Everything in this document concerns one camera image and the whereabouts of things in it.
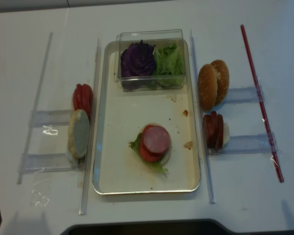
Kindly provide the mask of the sesame bun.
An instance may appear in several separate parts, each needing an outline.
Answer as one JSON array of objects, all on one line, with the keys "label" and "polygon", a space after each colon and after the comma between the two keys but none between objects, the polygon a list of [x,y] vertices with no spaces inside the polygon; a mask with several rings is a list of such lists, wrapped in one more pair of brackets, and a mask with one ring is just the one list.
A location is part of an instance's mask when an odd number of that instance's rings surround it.
[{"label": "sesame bun", "polygon": [[211,64],[205,64],[199,71],[198,91],[202,111],[209,112],[213,109],[217,98],[217,75]]},{"label": "sesame bun", "polygon": [[229,88],[229,70],[223,60],[215,60],[211,63],[217,76],[217,97],[214,106],[219,106],[225,99]]}]

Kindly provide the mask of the clear rail of tray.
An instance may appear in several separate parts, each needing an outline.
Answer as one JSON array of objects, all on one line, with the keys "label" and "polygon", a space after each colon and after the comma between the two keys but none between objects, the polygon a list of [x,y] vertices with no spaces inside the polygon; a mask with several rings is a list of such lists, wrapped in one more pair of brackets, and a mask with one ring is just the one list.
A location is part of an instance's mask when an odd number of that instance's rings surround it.
[{"label": "clear rail of tray", "polygon": [[93,100],[92,100],[92,107],[91,107],[90,130],[89,130],[88,145],[87,145],[88,148],[87,148],[85,162],[84,162],[84,166],[85,166],[84,179],[83,179],[83,188],[82,188],[80,207],[79,207],[79,215],[85,215],[87,211],[89,181],[90,181],[90,173],[91,173],[91,160],[92,160],[93,141],[94,141],[94,129],[95,129],[95,119],[96,119],[100,59],[101,59],[101,41],[100,41],[100,38],[98,38],[96,57],[95,57]]},{"label": "clear rail of tray", "polygon": [[206,185],[207,185],[207,192],[208,192],[208,199],[210,204],[215,204],[216,200],[214,197],[214,189],[211,179],[211,169],[209,164],[209,155],[207,154],[207,147],[206,147],[206,140],[205,140],[205,132],[203,127],[203,115],[200,107],[200,101],[199,101],[199,91],[198,91],[198,69],[197,69],[197,63],[196,63],[196,49],[195,49],[195,43],[194,38],[192,35],[192,31],[190,30],[190,48],[192,53],[192,66],[194,71],[194,82],[195,82],[195,95],[196,95],[196,103],[197,103],[197,114],[199,118],[199,128],[200,128],[200,139],[201,139],[201,148],[202,148],[202,161],[205,171],[205,179],[206,179]]}]

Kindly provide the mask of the white metal tray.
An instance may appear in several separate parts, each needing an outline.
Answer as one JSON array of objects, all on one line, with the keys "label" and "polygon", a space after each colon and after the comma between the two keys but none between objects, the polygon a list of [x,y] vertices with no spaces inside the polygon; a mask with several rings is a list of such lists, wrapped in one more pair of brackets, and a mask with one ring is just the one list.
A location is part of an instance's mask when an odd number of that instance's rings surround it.
[{"label": "white metal tray", "polygon": [[[103,55],[93,187],[101,195],[181,193],[201,181],[200,119],[190,71],[181,89],[124,92],[114,81],[115,42]],[[148,124],[163,126],[171,137],[166,173],[151,170],[130,143]]]}]

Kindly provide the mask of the front sesame bun top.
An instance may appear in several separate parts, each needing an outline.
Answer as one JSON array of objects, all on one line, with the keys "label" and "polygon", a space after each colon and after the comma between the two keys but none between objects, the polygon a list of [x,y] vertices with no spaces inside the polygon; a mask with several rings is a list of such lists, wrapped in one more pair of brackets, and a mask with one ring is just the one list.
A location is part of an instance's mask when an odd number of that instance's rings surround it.
[{"label": "front sesame bun top", "polygon": [[199,71],[198,91],[202,111],[209,112],[213,109],[217,98],[217,75],[211,64],[205,64]]}]

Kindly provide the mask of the clear left upper channel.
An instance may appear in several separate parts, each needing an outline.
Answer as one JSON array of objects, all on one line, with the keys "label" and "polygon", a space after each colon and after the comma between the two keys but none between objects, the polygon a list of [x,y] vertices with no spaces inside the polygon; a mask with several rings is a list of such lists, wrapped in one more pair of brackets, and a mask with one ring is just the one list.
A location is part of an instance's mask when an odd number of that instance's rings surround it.
[{"label": "clear left upper channel", "polygon": [[67,126],[69,125],[72,110],[32,110],[29,116],[28,126],[43,127],[43,126]]}]

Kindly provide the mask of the purple cabbage leaf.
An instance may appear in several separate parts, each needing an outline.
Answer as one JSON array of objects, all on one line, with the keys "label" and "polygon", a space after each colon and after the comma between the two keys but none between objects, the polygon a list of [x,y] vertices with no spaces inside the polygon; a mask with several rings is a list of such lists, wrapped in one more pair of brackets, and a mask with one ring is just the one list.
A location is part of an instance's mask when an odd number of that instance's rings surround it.
[{"label": "purple cabbage leaf", "polygon": [[156,69],[153,56],[154,46],[144,43],[131,43],[121,55],[122,77],[150,76]]}]

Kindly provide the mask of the left pale bun slice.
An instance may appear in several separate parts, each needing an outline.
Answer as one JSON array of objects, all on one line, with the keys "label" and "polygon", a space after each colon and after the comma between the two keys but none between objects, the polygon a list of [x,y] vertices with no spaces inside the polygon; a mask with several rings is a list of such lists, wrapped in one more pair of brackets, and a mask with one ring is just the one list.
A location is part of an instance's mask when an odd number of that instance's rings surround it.
[{"label": "left pale bun slice", "polygon": [[68,150],[75,159],[81,159],[86,154],[89,130],[87,113],[82,109],[74,111],[68,128]]}]

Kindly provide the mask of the green lettuce in container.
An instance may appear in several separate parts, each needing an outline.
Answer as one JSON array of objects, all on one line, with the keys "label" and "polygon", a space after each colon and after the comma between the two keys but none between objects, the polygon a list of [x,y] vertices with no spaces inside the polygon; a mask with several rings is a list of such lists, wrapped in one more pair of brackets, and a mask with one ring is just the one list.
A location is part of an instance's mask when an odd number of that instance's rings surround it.
[{"label": "green lettuce in container", "polygon": [[181,75],[184,73],[181,49],[176,44],[167,47],[155,47],[156,69],[152,75]]}]

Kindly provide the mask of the crumpled clear tape patch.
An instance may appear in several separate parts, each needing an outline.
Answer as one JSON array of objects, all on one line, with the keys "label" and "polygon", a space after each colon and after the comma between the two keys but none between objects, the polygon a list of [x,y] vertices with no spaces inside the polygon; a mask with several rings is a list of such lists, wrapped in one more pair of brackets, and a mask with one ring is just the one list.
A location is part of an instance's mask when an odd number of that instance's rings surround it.
[{"label": "crumpled clear tape patch", "polygon": [[35,182],[31,191],[31,206],[47,207],[49,205],[50,190],[51,179],[42,179]]}]

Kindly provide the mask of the rear dark meat patty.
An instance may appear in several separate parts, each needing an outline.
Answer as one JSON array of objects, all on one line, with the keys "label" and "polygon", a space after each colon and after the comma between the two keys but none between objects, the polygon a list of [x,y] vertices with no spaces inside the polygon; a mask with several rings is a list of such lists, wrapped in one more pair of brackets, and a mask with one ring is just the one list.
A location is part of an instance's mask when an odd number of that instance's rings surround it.
[{"label": "rear dark meat patty", "polygon": [[215,149],[221,150],[223,146],[223,117],[222,115],[218,114],[218,136],[215,144]]}]

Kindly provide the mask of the clear channel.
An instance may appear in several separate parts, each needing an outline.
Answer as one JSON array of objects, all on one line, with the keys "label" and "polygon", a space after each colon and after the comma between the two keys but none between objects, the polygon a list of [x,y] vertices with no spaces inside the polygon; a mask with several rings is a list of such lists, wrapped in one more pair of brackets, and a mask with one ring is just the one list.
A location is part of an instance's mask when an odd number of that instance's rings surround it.
[{"label": "clear channel", "polygon": [[276,151],[277,146],[273,133],[231,136],[221,150],[208,148],[209,155],[272,153]]},{"label": "clear channel", "polygon": [[28,126],[43,127],[43,126],[67,126],[69,125],[72,110],[32,110],[29,116]]},{"label": "clear channel", "polygon": [[264,95],[261,86],[229,89],[224,103],[254,103],[263,102]]},{"label": "clear channel", "polygon": [[75,159],[70,153],[22,154],[19,172],[23,174],[40,172],[61,172],[84,169],[85,158]]}]

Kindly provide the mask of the front dark meat patty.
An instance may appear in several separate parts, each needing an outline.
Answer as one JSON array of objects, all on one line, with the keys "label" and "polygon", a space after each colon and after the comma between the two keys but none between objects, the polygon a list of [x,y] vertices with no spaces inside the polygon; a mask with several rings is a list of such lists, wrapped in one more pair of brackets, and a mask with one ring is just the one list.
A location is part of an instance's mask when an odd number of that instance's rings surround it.
[{"label": "front dark meat patty", "polygon": [[203,127],[207,147],[214,148],[219,133],[216,111],[212,111],[209,115],[204,116]]}]

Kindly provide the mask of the black device bottom edge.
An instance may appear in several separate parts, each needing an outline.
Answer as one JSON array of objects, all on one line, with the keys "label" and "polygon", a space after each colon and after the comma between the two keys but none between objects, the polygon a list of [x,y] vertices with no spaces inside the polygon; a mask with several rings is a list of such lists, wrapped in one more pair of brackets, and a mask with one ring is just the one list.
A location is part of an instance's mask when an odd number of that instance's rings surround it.
[{"label": "black device bottom edge", "polygon": [[63,235],[233,235],[212,220],[171,220],[74,225]]}]

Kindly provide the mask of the dark meat patty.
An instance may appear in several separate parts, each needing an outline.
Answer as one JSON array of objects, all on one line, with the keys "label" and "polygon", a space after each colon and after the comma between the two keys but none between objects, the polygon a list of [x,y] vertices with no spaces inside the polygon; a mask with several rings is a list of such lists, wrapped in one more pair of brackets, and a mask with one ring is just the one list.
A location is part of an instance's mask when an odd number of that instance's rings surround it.
[{"label": "dark meat patty", "polygon": [[215,149],[221,150],[223,146],[223,117],[222,115],[218,114],[218,136],[215,144]]},{"label": "dark meat patty", "polygon": [[219,133],[216,111],[212,111],[209,115],[204,116],[203,127],[207,147],[214,148]]}]

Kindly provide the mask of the green lettuce leaf on stack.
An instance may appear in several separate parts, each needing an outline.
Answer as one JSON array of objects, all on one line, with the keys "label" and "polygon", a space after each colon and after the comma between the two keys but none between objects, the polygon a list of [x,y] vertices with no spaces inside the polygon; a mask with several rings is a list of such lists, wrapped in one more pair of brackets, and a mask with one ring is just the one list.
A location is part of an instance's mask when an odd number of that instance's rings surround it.
[{"label": "green lettuce leaf on stack", "polygon": [[143,159],[143,157],[140,155],[139,152],[139,142],[141,139],[142,133],[139,133],[136,140],[129,142],[129,147],[138,155],[140,160],[152,171],[155,171],[157,173],[160,173],[161,175],[164,175],[166,177],[166,173],[169,171],[167,168],[162,167],[161,160],[157,160],[155,162],[147,162]]}]

